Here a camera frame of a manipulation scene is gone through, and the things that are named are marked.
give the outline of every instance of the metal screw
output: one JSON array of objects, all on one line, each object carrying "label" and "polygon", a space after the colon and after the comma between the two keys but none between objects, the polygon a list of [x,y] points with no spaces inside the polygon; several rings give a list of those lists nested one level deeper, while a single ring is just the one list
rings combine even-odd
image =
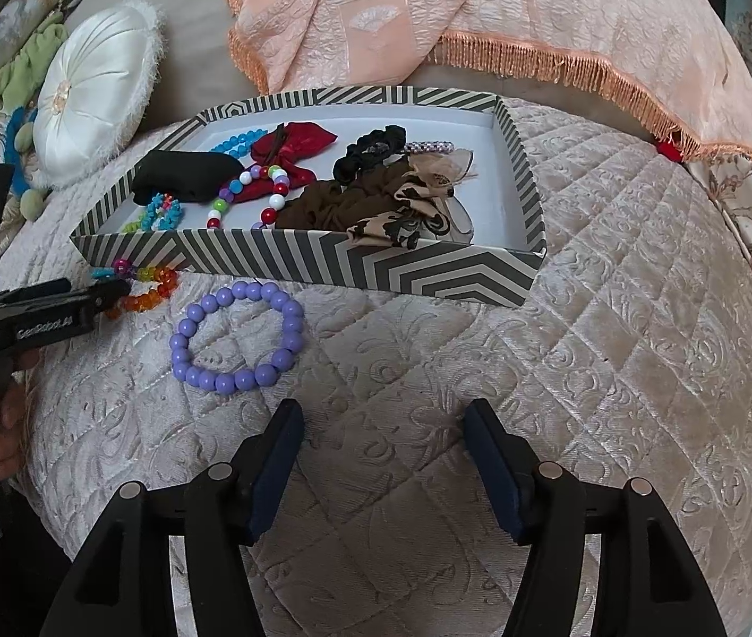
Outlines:
[{"label": "metal screw", "polygon": [[543,462],[539,464],[539,474],[545,479],[558,479],[562,476],[562,468],[556,462]]},{"label": "metal screw", "polygon": [[119,497],[125,498],[125,500],[131,500],[133,497],[140,495],[140,484],[136,481],[129,481],[127,484],[119,489]]},{"label": "metal screw", "polygon": [[218,462],[208,470],[208,476],[214,481],[222,481],[232,475],[232,466],[227,462]]},{"label": "metal screw", "polygon": [[647,479],[636,477],[630,481],[630,488],[632,488],[639,496],[648,496],[653,492],[653,487]]}]

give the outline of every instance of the purple beaded bracelet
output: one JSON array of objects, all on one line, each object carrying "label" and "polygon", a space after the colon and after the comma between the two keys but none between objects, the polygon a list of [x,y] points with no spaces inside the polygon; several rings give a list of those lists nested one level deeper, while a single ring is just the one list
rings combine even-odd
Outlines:
[{"label": "purple beaded bracelet", "polygon": [[[221,306],[231,306],[235,299],[250,299],[252,302],[270,302],[270,306],[281,312],[281,348],[274,351],[270,363],[258,364],[255,370],[240,368],[233,374],[218,374],[209,368],[201,369],[191,363],[189,339],[196,334],[196,328],[209,313]],[[220,395],[233,395],[235,391],[248,391],[260,385],[274,385],[281,371],[294,365],[294,354],[305,346],[302,338],[302,305],[291,299],[287,292],[278,289],[275,282],[243,282],[240,280],[230,287],[217,290],[215,295],[205,295],[198,304],[186,308],[187,318],[178,323],[178,332],[169,338],[172,350],[172,373],[178,380],[185,381],[194,388],[217,391]]]}]

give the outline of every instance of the red object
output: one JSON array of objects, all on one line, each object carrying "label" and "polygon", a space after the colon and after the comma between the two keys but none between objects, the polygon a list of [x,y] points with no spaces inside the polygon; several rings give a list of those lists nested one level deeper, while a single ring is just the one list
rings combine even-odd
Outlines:
[{"label": "red object", "polygon": [[673,143],[668,141],[659,141],[656,144],[656,152],[660,155],[664,155],[672,163],[682,163],[683,155],[677,150],[677,147]]},{"label": "red object", "polygon": [[[309,169],[298,167],[298,160],[313,158],[328,146],[335,143],[335,134],[326,131],[314,122],[288,122],[284,125],[285,139],[276,155],[270,158],[270,153],[276,144],[276,132],[271,131],[263,135],[252,144],[252,159],[257,165],[278,165],[288,173],[290,189],[298,189],[306,184],[317,181],[317,176]],[[241,193],[236,194],[234,203],[254,201],[273,192],[273,183],[269,179],[252,180],[251,184],[243,186]]]},{"label": "red object", "polygon": [[272,225],[276,221],[276,212],[272,208],[264,208],[261,211],[261,222],[264,225]]}]

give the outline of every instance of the striped pattern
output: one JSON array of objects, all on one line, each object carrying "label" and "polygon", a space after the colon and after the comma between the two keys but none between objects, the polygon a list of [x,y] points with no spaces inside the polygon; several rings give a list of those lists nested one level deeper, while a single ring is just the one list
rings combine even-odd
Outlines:
[{"label": "striped pattern", "polygon": [[284,108],[335,104],[429,105],[493,113],[515,175],[528,250],[421,240],[415,251],[352,246],[345,234],[291,230],[177,230],[103,234],[97,230],[131,196],[134,169],[111,187],[73,232],[90,265],[126,258],[135,265],[190,265],[197,272],[383,289],[499,306],[520,306],[547,252],[539,191],[509,108],[491,93],[414,87],[289,91],[217,105],[186,121],[158,149],[178,148],[211,122]]}]

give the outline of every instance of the quilted bedspread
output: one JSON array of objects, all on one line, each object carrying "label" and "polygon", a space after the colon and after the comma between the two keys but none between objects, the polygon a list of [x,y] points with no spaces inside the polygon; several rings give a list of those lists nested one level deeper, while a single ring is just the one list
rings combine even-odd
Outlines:
[{"label": "quilted bedspread", "polygon": [[[488,398],[511,432],[583,480],[651,480],[731,635],[752,619],[752,276],[700,186],[630,135],[514,101],[550,245],[519,310],[283,283],[309,343],[278,384],[232,398],[169,374],[188,302],[230,278],[185,273],[168,305],[101,319],[28,376],[19,485],[74,555],[116,488],[183,483],[232,457],[285,397],[305,443],[276,521],[244,558],[267,634],[499,634],[527,552],[498,529],[457,418]],[[50,197],[0,261],[0,289],[87,268],[69,234],[166,130]],[[199,363],[254,364],[278,318],[235,305],[192,340]],[[593,616],[587,545],[574,634]],[[182,634],[192,624],[173,548]]]}]

